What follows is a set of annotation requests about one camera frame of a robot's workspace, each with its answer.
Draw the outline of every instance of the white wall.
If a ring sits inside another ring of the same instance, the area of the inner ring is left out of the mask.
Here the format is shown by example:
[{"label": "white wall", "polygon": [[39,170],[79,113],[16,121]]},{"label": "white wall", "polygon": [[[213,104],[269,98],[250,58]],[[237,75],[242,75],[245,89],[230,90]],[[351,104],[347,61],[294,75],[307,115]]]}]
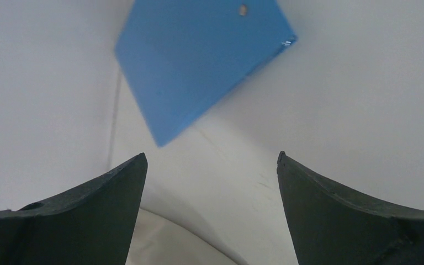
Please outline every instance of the white wall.
[{"label": "white wall", "polygon": [[107,169],[129,2],[0,0],[0,210]]},{"label": "white wall", "polygon": [[281,150],[424,209],[424,1],[278,2],[299,42],[166,147],[121,87],[113,166],[146,152],[142,206],[241,264],[296,264],[275,172]]}]

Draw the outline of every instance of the white surface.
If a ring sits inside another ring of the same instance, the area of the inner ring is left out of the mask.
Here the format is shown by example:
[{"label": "white surface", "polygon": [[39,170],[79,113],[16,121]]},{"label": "white surface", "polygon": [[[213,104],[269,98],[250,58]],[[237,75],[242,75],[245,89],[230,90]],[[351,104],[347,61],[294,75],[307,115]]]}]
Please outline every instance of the white surface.
[{"label": "white surface", "polygon": [[236,265],[188,230],[139,210],[126,265]]},{"label": "white surface", "polygon": [[129,1],[0,1],[0,210],[106,171]]},{"label": "white surface", "polygon": [[275,173],[281,150],[424,209],[424,1],[279,3],[299,42],[166,147],[125,82],[120,92],[112,166],[146,152],[142,206],[239,264],[296,264]]}]

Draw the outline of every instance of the white backdrop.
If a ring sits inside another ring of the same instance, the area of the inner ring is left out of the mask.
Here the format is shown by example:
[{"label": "white backdrop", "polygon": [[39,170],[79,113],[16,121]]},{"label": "white backdrop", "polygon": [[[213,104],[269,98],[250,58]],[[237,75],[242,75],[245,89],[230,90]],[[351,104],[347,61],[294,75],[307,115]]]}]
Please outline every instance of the white backdrop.
[{"label": "white backdrop", "polygon": [[424,1],[278,2],[299,41],[166,147],[124,81],[120,91],[112,166],[146,152],[142,206],[241,264],[296,264],[275,173],[281,150],[424,209]]},{"label": "white backdrop", "polygon": [[0,0],[0,210],[107,170],[129,1]]},{"label": "white backdrop", "polygon": [[[0,210],[107,169],[112,47],[129,2],[0,1]],[[424,209],[424,1],[278,2],[299,42],[165,148],[120,85],[112,166],[146,152],[142,206],[240,264],[296,264],[281,150]]]}]

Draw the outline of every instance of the white floor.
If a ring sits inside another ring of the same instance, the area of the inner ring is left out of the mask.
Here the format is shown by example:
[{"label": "white floor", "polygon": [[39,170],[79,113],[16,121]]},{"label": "white floor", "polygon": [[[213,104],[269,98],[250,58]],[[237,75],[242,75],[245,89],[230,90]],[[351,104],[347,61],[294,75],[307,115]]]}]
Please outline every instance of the white floor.
[{"label": "white floor", "polygon": [[139,210],[126,265],[236,265],[196,235]]},{"label": "white floor", "polygon": [[279,151],[424,209],[424,2],[279,1],[299,42],[158,149],[123,80],[112,166],[149,161],[142,206],[240,264],[297,264]]}]

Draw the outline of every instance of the blue rectangular plate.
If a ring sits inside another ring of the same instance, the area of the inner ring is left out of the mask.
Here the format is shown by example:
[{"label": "blue rectangular plate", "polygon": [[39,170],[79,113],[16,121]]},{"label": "blue rectangular plate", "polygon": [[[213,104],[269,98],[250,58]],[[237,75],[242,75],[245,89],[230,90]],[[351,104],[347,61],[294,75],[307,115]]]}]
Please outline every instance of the blue rectangular plate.
[{"label": "blue rectangular plate", "polygon": [[295,41],[274,0],[136,0],[115,53],[163,146]]}]

